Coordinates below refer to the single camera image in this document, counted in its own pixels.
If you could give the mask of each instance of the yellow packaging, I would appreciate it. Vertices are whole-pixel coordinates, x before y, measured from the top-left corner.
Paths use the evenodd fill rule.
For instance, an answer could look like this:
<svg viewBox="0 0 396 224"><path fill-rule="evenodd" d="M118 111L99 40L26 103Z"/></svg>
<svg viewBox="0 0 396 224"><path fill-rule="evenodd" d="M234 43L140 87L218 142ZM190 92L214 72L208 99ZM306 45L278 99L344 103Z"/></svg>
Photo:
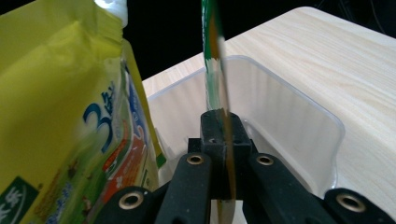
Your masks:
<svg viewBox="0 0 396 224"><path fill-rule="evenodd" d="M93 0L37 0L0 17L0 49L1 224L92 223L118 189L158 188L120 19Z"/></svg>

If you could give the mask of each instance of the wood grain surface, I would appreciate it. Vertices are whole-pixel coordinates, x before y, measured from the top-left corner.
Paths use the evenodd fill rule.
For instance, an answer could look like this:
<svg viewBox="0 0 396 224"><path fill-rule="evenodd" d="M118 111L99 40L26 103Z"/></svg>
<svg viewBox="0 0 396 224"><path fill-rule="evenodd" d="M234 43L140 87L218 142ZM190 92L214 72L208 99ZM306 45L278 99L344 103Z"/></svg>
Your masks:
<svg viewBox="0 0 396 224"><path fill-rule="evenodd" d="M338 187L396 219L396 39L310 7L296 8L226 42L343 121ZM144 81L148 96L204 67L198 54Z"/></svg>

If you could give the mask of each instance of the light wood tabletop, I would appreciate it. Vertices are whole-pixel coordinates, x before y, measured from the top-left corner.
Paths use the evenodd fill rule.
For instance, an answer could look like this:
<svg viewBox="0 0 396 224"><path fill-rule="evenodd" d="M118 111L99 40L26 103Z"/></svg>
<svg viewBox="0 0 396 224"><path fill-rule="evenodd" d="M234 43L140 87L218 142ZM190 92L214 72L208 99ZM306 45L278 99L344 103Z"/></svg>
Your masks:
<svg viewBox="0 0 396 224"><path fill-rule="evenodd" d="M337 187L396 219L396 39L310 7L296 8L225 44L334 113L346 135ZM198 54L144 80L148 96L204 67Z"/></svg>

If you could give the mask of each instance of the green label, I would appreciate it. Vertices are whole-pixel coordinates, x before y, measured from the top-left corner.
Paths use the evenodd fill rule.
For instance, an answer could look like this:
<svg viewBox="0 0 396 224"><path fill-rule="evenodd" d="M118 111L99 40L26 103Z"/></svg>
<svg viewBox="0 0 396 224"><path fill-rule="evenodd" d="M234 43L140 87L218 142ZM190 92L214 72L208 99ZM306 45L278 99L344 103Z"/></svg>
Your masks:
<svg viewBox="0 0 396 224"><path fill-rule="evenodd" d="M19 223L37 195L35 188L17 176L0 196L0 224Z"/></svg>

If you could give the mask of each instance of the translucent plastic container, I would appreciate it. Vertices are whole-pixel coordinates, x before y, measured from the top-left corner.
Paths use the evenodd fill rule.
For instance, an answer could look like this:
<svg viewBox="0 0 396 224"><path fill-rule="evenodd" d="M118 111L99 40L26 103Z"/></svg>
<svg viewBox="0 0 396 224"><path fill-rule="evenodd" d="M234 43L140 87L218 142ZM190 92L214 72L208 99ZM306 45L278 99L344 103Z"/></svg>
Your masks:
<svg viewBox="0 0 396 224"><path fill-rule="evenodd" d="M258 150L278 156L309 191L323 197L336 184L342 122L248 57L227 58L226 69L231 111L244 122ZM205 69L159 91L148 103L173 170L187 152L188 138L200 136L200 116L206 111ZM266 144L275 150L262 151Z"/></svg>

